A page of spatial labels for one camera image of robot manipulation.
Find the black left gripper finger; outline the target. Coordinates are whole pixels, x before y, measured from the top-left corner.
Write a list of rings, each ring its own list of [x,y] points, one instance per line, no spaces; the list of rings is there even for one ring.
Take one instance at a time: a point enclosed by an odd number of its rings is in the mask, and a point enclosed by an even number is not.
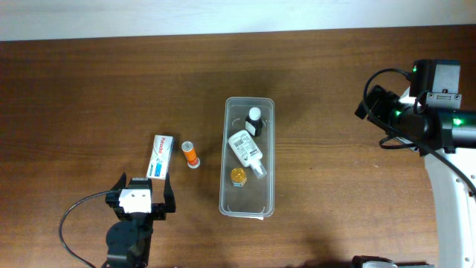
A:
[[[112,191],[120,192],[126,187],[126,174],[123,173],[115,185],[111,188]]]
[[[173,193],[173,189],[170,183],[170,175],[166,174],[166,179],[164,183],[164,204],[165,204],[165,211],[167,213],[175,213],[176,212],[176,201]]]

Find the small jar gold lid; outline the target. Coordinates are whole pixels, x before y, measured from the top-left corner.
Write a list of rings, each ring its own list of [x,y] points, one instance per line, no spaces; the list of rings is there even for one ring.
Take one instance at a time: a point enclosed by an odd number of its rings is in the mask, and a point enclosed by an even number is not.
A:
[[[235,187],[243,187],[247,182],[247,175],[243,168],[236,167],[231,171],[231,182]]]

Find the white squeeze bottle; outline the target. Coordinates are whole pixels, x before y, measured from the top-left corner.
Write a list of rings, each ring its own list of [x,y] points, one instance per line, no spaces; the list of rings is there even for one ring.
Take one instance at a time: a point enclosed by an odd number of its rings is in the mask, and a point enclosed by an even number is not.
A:
[[[257,146],[247,130],[240,130],[228,139],[236,157],[243,167],[252,169],[258,179],[267,175],[267,171],[261,162],[263,152]]]

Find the dark bottle white cap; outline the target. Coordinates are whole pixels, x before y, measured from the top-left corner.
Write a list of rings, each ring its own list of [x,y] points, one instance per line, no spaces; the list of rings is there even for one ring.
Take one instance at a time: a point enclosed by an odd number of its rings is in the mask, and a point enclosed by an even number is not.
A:
[[[245,119],[245,129],[252,136],[260,136],[263,128],[263,121],[261,119],[261,110],[258,107],[250,108]]]

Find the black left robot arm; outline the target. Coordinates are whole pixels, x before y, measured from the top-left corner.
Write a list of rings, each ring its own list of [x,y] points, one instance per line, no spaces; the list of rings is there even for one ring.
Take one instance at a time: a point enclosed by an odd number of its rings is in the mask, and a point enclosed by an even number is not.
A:
[[[152,180],[126,179],[122,174],[106,195],[106,204],[113,209],[119,221],[106,234],[108,251],[104,267],[147,267],[153,223],[165,220],[176,211],[176,201],[170,176],[164,181],[164,201],[152,202]]]

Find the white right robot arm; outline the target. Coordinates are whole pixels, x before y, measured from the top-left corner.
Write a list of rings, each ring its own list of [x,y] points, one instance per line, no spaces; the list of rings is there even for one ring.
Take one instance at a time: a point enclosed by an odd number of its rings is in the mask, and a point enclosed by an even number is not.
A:
[[[475,266],[475,113],[456,88],[365,89],[355,114],[385,131],[379,145],[423,158],[437,218],[440,267]]]

